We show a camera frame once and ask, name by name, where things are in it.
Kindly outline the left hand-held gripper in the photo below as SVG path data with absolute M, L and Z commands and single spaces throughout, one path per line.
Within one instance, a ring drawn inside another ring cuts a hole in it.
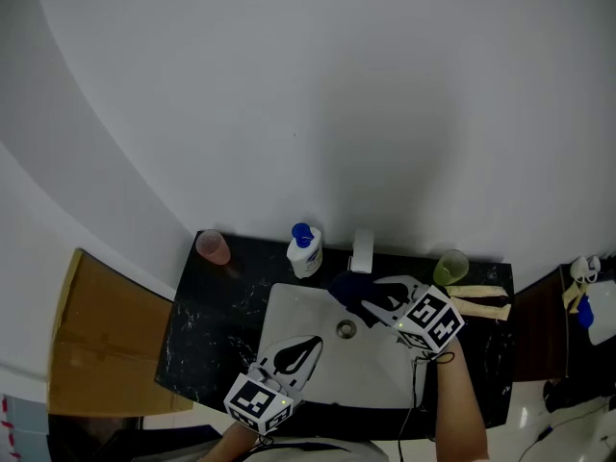
M 227 414 L 259 435 L 288 420 L 303 402 L 302 389 L 323 350 L 319 336 L 294 336 L 275 342 L 247 373 L 240 373 L 224 399 Z M 280 370 L 277 374 L 265 369 Z

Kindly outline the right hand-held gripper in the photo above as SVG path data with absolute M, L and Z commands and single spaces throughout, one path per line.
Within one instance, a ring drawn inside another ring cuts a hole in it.
M 407 289 L 409 301 L 414 303 L 403 315 L 401 302 L 383 308 L 361 300 L 360 304 L 364 309 L 361 320 L 368 328 L 377 323 L 387 327 L 392 326 L 394 334 L 408 347 L 429 353 L 440 353 L 465 324 L 451 299 L 435 286 L 428 288 L 410 275 L 386 276 L 375 280 L 374 283 L 403 285 Z

